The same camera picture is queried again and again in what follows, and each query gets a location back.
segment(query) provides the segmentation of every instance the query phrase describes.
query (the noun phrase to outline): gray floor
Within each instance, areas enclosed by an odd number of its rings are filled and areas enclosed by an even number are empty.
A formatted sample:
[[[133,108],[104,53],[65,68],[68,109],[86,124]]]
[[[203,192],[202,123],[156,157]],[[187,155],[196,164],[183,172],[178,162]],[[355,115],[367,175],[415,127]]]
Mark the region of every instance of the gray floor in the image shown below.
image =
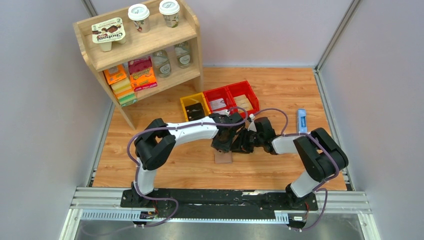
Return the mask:
[[[308,224],[317,215],[310,215]],[[79,228],[90,234],[103,234],[131,226],[125,221],[81,221]],[[357,215],[325,214],[312,230],[294,232],[285,225],[252,223],[167,222],[152,228],[130,228],[107,236],[88,236],[78,231],[77,240],[363,240]]]

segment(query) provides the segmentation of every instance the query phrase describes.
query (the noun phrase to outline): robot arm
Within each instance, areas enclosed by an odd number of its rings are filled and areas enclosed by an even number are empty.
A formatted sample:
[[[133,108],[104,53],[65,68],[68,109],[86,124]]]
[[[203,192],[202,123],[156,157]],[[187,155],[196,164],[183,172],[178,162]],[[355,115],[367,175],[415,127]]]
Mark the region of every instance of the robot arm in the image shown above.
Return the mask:
[[[241,121],[243,118],[238,113],[230,116],[213,113],[202,119],[183,123],[165,123],[162,118],[152,121],[146,129],[178,129],[146,132],[134,141],[137,161],[141,165],[137,177],[140,192],[146,195],[153,191],[156,170],[166,163],[172,149],[178,145],[200,139],[213,139],[212,147],[228,152],[237,129],[242,128],[244,123],[231,127],[215,124],[234,124]]]
[[[142,134],[135,141],[137,160],[142,168],[138,172],[139,190],[143,194],[153,191],[156,170],[168,159],[172,149],[180,144],[200,139],[212,139],[211,146],[221,152],[252,153],[254,147],[263,147],[265,152],[278,155],[298,153],[305,171],[286,187],[288,202],[295,206],[304,202],[326,178],[336,173],[330,159],[318,152],[317,145],[306,136],[276,135],[267,117],[255,119],[249,126],[215,126],[213,124],[233,124],[243,121],[240,114],[230,116],[211,114],[200,120],[184,123],[164,123],[161,118],[154,120],[147,129],[158,127],[182,127],[179,130],[158,130]],[[339,169],[348,165],[345,153],[323,129],[311,132],[322,147],[334,159]]]

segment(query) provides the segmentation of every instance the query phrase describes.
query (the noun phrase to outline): plastic crate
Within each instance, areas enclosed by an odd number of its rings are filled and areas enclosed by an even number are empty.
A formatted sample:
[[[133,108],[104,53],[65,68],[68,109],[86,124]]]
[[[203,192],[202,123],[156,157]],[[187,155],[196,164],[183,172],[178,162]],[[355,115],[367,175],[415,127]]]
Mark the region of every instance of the plastic crate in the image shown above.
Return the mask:
[[[233,97],[229,94],[228,89],[225,86],[204,91],[203,94],[206,99],[207,106],[212,113],[236,106],[236,102],[234,102]],[[219,99],[223,99],[225,106],[215,107],[213,102]]]
[[[249,100],[251,106],[253,109],[248,110],[247,114],[253,114],[260,110],[259,108],[259,101],[256,97],[255,93],[252,90],[251,85],[248,81],[241,81],[234,84],[230,84],[225,86],[228,89],[229,95],[233,98],[234,104],[236,104],[236,101],[234,100],[235,97],[245,95],[246,98]],[[240,115],[244,118],[245,113],[240,112]]]
[[[211,111],[209,110],[209,106],[207,104],[207,101],[205,99],[205,95],[203,92],[199,92],[190,96],[184,96],[180,97],[179,101],[181,102],[182,111],[184,112],[185,121],[189,121],[189,116],[187,116],[186,107],[190,105],[194,105],[197,103],[201,103],[201,106],[203,107],[204,115],[208,116],[211,114]]]

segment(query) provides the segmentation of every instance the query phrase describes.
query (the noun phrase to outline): yellow plastic crate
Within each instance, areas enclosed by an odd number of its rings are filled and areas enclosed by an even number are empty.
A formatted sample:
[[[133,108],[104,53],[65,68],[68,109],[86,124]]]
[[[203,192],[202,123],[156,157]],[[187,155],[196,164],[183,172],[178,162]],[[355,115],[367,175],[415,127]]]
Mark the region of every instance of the yellow plastic crate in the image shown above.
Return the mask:
[[[182,111],[184,112],[185,121],[189,121],[189,117],[187,116],[186,107],[201,103],[201,106],[203,107],[203,111],[205,113],[205,116],[208,116],[211,114],[211,111],[209,110],[208,104],[206,103],[205,95],[203,92],[199,92],[190,96],[184,96],[180,97],[179,101],[181,102]]]

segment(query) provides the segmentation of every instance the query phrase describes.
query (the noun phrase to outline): wooden shelf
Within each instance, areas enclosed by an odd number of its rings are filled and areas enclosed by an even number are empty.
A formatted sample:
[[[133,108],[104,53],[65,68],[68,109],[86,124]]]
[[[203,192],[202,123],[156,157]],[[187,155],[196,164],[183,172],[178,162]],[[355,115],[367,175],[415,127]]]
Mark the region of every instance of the wooden shelf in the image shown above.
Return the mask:
[[[192,63],[187,68],[181,68],[178,66],[175,52],[168,51],[167,53],[171,63],[171,75],[166,78],[156,76],[156,87],[136,91],[135,95],[138,101],[200,76],[199,68],[195,64]]]
[[[126,43],[113,42],[111,51],[101,51],[91,34],[85,36],[88,43],[85,50],[94,68],[100,72],[196,37],[196,31],[185,18],[181,17],[175,28],[166,26],[160,13],[149,16],[149,20],[151,27],[147,33],[138,32],[132,21],[124,22]]]
[[[119,64],[146,56],[154,51],[171,47],[175,44],[188,41],[191,48],[192,64],[188,68],[180,68],[174,51],[169,51],[172,73],[167,78],[156,77],[157,86],[136,92],[138,100],[172,88],[188,80],[193,80],[194,88],[198,92],[203,91],[203,62],[202,41],[200,36],[199,20],[184,0],[177,0],[180,10],[178,12],[178,26],[170,28],[166,26],[164,17],[159,13],[161,0],[148,0],[143,4],[149,9],[150,31],[140,33],[134,26],[134,22],[128,18],[128,7],[94,16],[73,24],[76,39],[82,58],[91,70],[98,83],[102,86],[115,108],[120,111],[123,118],[132,129],[136,129],[134,120],[128,108],[122,107],[108,85],[103,70]],[[93,43],[92,25],[113,18],[121,18],[125,29],[126,43],[112,43],[112,50],[103,52],[98,44]]]

